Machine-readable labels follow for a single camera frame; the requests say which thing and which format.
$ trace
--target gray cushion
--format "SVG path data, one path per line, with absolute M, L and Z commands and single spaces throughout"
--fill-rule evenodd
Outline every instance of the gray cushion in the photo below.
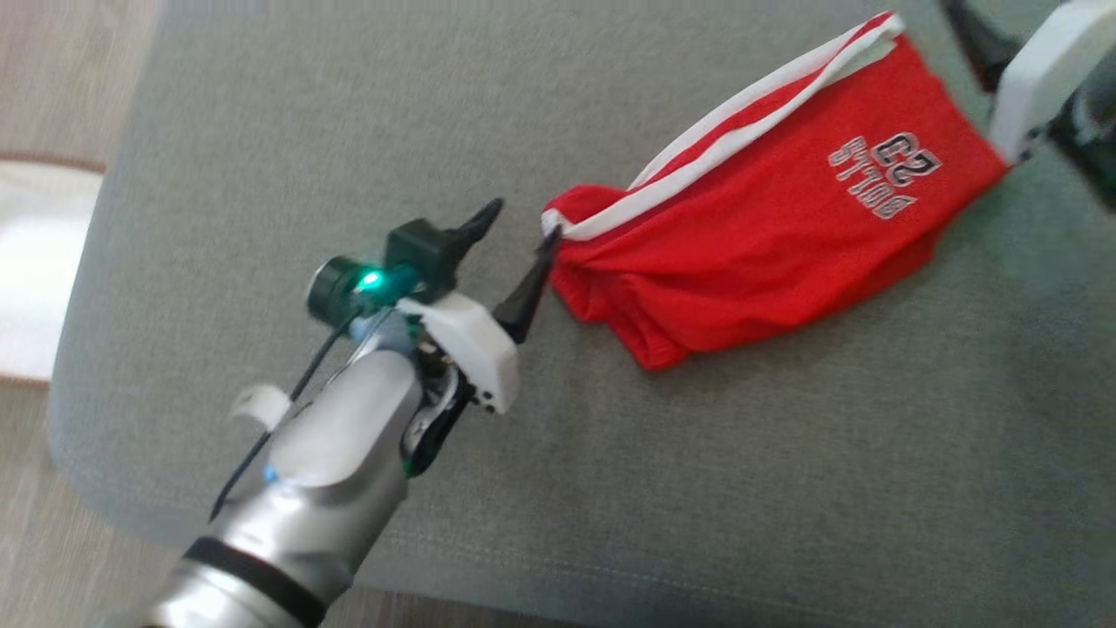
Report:
M 547 200 L 624 184 L 886 8 L 191 4 L 105 182 L 50 404 L 86 504 L 176 545 L 254 438 L 233 396 L 289 387 L 326 335 L 302 305 L 324 259 L 504 195 L 462 271 L 494 302 Z M 936 3 L 893 4 L 983 120 Z M 931 267 L 786 338 L 648 375 L 548 297 L 514 412 L 463 418 L 362 579 L 608 626 L 1080 625 L 1116 612 L 1114 367 L 1116 224 L 1040 148 Z

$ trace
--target white stripe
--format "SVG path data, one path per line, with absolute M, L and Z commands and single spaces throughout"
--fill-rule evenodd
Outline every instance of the white stripe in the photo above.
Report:
M 658 206 L 664 201 L 685 190 L 694 181 L 786 119 L 821 88 L 886 57 L 894 49 L 894 44 L 891 40 L 904 30 L 903 20 L 898 16 L 892 16 L 834 56 L 836 50 L 839 50 L 844 42 L 847 41 L 848 37 L 863 26 L 860 25 L 841 37 L 807 52 L 730 98 L 729 102 L 719 106 L 672 142 L 670 146 L 644 168 L 632 186 L 638 186 L 644 181 L 654 176 L 658 170 L 670 163 L 679 153 L 705 136 L 706 133 L 728 119 L 732 114 L 743 109 L 779 87 L 808 76 L 819 67 L 825 66 L 821 74 L 810 85 L 763 119 L 725 133 L 694 161 L 683 165 L 655 183 L 618 200 L 612 206 L 577 224 L 570 223 L 558 210 L 548 209 L 543 212 L 545 226 L 549 225 L 549 228 L 554 228 L 556 224 L 561 224 L 564 238 L 589 240 Z

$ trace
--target silver robotic arm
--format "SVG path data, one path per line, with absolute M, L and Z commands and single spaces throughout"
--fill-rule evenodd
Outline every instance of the silver robotic arm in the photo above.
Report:
M 383 267 L 335 258 L 318 271 L 308 305 L 357 344 L 348 364 L 279 423 L 266 479 L 218 504 L 220 514 L 152 601 L 103 626 L 321 622 L 403 502 L 408 479 L 430 466 L 469 403 L 504 413 L 514 402 L 516 345 L 530 327 L 558 234 L 490 312 L 453 287 L 456 262 L 499 212 L 493 202 L 456 230 L 415 221 L 393 231 L 404 250 L 389 236 Z

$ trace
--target black cable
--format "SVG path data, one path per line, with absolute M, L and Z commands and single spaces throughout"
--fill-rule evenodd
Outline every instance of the black cable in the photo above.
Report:
M 329 354 L 329 350 L 333 349 L 334 344 L 336 344 L 339 338 L 341 338 L 348 332 L 349 326 L 353 325 L 353 321 L 355 321 L 357 317 L 358 313 L 354 313 L 354 316 L 349 317 L 348 320 L 338 326 L 337 329 L 335 329 L 329 335 L 329 338 L 326 339 L 326 342 L 321 344 L 321 347 L 318 348 L 318 352 L 315 354 L 314 359 L 310 360 L 310 366 L 308 366 L 306 370 L 302 371 L 302 377 L 298 379 L 298 384 L 296 384 L 295 388 L 291 389 L 290 392 L 291 404 L 298 402 L 298 398 L 302 395 L 302 392 L 305 392 L 306 387 L 310 384 L 310 378 L 314 377 L 314 374 L 318 370 L 318 367 L 321 366 L 321 363 L 326 359 L 326 356 Z M 218 493 L 217 500 L 213 501 L 213 509 L 210 511 L 210 521 L 209 521 L 210 523 L 213 523 L 213 520 L 217 519 L 217 515 L 221 514 L 221 509 L 224 508 L 224 502 L 225 500 L 229 499 L 229 493 L 232 493 L 233 487 L 235 487 L 237 483 L 240 482 L 240 476 L 244 475 L 244 472 L 248 471 L 248 467 L 252 465 L 252 461 L 256 460 L 256 456 L 260 454 L 260 452 L 263 450 L 263 446 L 268 444 L 268 441 L 270 438 L 271 438 L 271 432 L 264 432 L 263 434 L 261 434 L 260 437 L 256 439 L 256 443 L 252 445 L 252 448 L 248 451 L 248 454 L 244 456 L 244 460 L 240 462 L 240 465 L 238 465 L 237 468 L 232 472 L 232 475 L 229 476 L 228 482 L 224 483 L 224 486 L 221 487 L 221 492 Z

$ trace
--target red shorts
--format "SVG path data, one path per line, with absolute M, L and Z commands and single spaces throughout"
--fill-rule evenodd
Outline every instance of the red shorts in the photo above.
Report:
M 555 199 L 552 281 L 575 317 L 662 369 L 914 272 L 1007 170 L 883 13 L 733 96 L 628 189 Z

